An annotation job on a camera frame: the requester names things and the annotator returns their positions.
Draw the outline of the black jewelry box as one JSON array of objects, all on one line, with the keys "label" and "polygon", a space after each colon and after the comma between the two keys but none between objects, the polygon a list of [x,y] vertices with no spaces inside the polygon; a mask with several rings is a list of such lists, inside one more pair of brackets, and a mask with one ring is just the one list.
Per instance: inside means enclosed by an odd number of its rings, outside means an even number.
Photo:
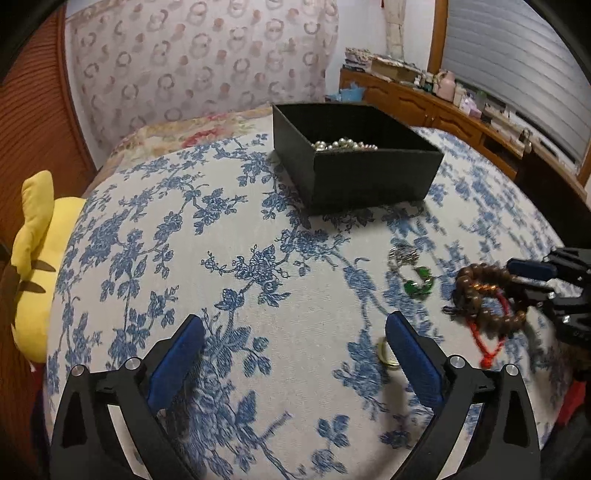
[{"label": "black jewelry box", "polygon": [[377,107],[339,102],[274,104],[273,150],[314,214],[421,201],[444,157]]}]

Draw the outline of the wooden sideboard cabinet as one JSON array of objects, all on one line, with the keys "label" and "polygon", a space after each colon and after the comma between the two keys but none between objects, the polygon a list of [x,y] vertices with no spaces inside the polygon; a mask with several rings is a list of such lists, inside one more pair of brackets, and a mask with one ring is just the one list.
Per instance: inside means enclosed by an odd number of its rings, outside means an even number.
[{"label": "wooden sideboard cabinet", "polygon": [[489,159],[510,179],[515,179],[521,170],[522,149],[453,104],[419,89],[342,68],[339,87],[345,89],[352,84],[365,89],[363,101],[408,126],[435,128],[455,135]]}]

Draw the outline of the pink thermos jug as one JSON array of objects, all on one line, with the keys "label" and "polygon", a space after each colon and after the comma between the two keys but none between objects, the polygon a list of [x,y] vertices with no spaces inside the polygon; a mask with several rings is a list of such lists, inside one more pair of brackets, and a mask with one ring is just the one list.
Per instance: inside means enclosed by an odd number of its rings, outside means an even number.
[{"label": "pink thermos jug", "polygon": [[449,70],[442,70],[435,76],[435,94],[448,102],[453,102],[456,90],[455,74]]}]

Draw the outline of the blue floral white cushion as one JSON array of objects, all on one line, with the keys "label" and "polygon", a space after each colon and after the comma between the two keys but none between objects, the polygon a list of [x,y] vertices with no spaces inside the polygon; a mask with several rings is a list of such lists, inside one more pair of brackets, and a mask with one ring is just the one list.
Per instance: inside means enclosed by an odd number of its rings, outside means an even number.
[{"label": "blue floral white cushion", "polygon": [[491,162],[456,137],[425,200],[310,217],[270,131],[120,170],[88,196],[66,250],[48,334],[46,413],[70,369],[113,369],[189,314],[206,349],[165,424],[206,479],[388,479],[427,427],[377,347],[402,312],[478,365],[443,313],[472,263],[541,259],[561,243]]}]

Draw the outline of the grey window blind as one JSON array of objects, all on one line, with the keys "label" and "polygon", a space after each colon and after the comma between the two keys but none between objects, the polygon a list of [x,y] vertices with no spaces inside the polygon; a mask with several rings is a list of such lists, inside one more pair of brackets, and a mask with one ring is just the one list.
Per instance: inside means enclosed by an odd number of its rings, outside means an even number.
[{"label": "grey window blind", "polygon": [[590,140],[590,84],[525,1],[450,1],[442,67],[511,106],[575,161]]}]

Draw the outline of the yellow plush toy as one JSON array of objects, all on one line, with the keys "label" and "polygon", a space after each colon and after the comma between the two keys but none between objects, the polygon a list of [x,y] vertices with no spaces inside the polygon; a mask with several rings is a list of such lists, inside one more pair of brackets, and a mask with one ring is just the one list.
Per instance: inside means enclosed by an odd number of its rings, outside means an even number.
[{"label": "yellow plush toy", "polygon": [[50,310],[61,262],[85,201],[57,198],[53,177],[43,170],[21,188],[23,226],[16,234],[11,265],[20,282],[12,326],[16,347],[28,361],[47,360]]}]

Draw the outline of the cardboard box on cabinet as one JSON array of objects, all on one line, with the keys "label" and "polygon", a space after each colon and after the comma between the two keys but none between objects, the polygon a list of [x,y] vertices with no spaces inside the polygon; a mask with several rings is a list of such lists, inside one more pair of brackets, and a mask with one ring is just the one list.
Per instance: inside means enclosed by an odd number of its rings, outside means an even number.
[{"label": "cardboard box on cabinet", "polygon": [[370,72],[387,77],[396,82],[414,83],[417,77],[423,75],[423,71],[404,61],[389,58],[374,57],[370,64]]}]

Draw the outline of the blue tissue paper box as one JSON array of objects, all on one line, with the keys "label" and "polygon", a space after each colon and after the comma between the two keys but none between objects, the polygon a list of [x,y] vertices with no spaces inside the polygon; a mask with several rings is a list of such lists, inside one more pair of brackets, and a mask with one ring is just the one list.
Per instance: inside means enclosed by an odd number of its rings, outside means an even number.
[{"label": "blue tissue paper box", "polygon": [[350,83],[348,87],[339,89],[338,93],[325,95],[325,102],[360,103],[363,101],[366,88],[357,83]]}]

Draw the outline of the floral bed quilt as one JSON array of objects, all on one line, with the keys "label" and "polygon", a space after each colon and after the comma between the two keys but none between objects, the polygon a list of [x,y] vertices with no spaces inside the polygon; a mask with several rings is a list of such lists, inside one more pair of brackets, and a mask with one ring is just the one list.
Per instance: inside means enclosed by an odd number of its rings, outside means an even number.
[{"label": "floral bed quilt", "polygon": [[270,131],[270,105],[242,112],[228,112],[141,127],[114,148],[95,179],[82,194],[90,193],[115,172],[172,152],[235,138],[252,132]]}]

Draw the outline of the pink circle patterned curtain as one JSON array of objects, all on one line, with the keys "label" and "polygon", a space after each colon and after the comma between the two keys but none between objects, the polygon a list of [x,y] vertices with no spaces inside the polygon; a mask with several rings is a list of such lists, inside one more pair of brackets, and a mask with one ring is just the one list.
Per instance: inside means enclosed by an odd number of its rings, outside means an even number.
[{"label": "pink circle patterned curtain", "polygon": [[67,25],[84,115],[109,152],[155,123],[321,101],[339,9],[334,1],[98,1]]}]

